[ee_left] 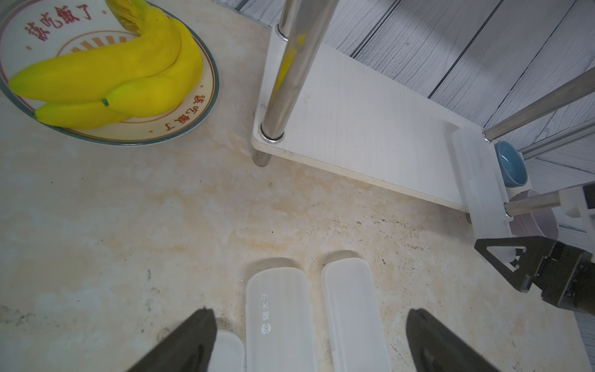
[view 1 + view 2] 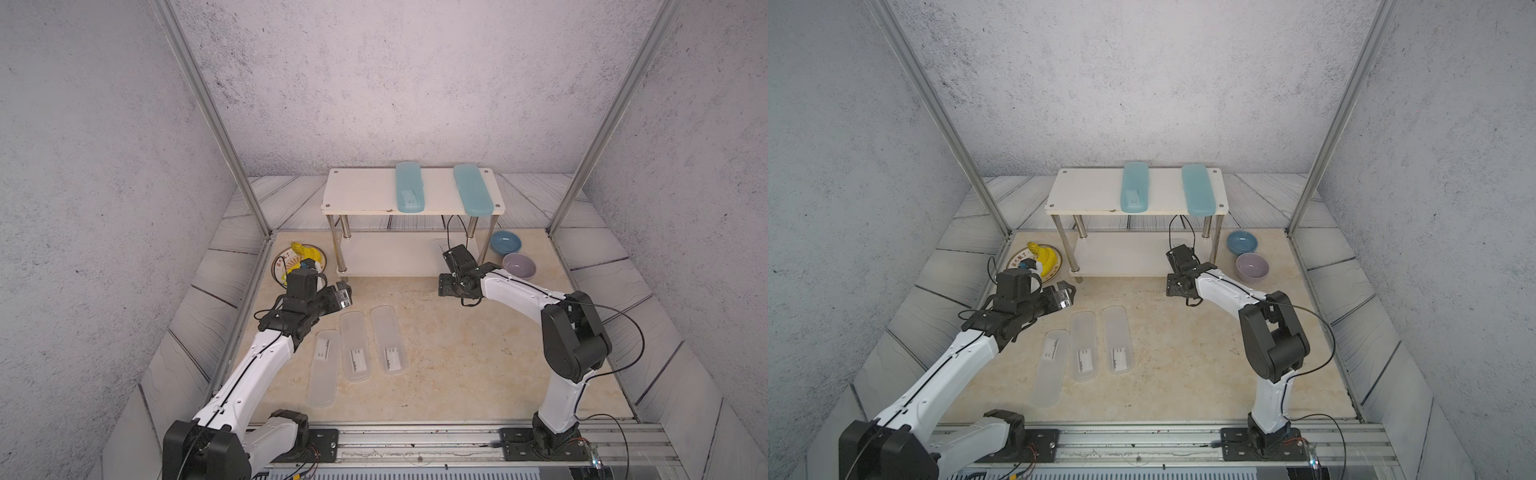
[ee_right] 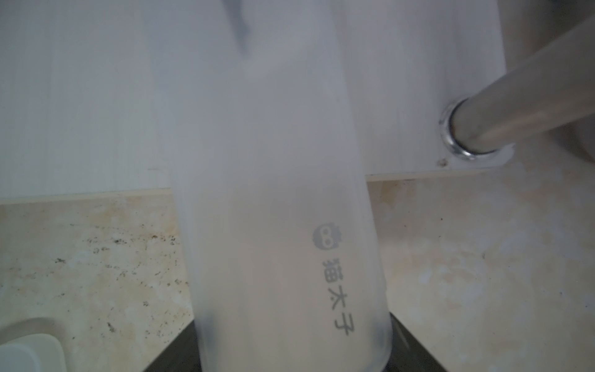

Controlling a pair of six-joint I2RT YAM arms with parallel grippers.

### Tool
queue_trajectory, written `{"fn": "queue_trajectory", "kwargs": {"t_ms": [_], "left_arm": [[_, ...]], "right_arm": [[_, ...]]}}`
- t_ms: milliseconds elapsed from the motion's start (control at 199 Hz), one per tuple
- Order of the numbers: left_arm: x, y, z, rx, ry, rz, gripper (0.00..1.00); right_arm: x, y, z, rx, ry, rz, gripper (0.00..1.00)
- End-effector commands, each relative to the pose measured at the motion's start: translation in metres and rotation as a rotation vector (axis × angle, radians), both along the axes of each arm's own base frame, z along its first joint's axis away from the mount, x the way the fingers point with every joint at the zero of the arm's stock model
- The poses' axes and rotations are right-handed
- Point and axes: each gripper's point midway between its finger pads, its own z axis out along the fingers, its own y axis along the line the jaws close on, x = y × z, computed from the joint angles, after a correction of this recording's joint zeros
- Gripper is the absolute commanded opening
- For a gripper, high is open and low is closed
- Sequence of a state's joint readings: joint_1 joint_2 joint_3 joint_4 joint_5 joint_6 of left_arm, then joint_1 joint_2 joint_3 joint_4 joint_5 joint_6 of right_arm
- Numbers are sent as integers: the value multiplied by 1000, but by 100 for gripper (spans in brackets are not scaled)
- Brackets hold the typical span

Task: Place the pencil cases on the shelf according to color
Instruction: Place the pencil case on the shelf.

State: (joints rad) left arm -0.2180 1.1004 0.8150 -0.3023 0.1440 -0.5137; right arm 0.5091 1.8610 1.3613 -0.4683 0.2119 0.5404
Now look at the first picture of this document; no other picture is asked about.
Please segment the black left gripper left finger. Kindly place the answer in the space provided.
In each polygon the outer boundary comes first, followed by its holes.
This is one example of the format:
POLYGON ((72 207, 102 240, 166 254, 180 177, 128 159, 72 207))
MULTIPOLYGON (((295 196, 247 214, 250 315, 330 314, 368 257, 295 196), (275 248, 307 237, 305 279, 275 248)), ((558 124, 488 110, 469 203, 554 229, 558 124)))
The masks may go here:
POLYGON ((206 371, 216 334, 213 310, 199 309, 129 371, 206 371))

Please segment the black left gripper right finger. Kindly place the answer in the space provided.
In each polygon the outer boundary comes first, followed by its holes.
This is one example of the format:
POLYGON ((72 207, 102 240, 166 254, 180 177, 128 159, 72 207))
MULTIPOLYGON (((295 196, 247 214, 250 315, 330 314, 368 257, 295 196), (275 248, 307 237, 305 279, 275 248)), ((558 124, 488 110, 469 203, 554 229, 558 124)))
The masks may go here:
POLYGON ((409 311, 406 335, 417 371, 498 371, 423 308, 409 311))

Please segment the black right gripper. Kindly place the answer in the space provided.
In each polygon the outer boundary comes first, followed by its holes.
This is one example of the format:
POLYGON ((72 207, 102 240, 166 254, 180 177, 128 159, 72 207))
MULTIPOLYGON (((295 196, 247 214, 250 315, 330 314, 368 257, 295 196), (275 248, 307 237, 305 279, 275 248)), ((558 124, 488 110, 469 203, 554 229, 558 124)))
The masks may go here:
POLYGON ((594 315, 594 256, 546 237, 478 239, 474 245, 517 291, 533 280, 542 300, 565 310, 594 315))

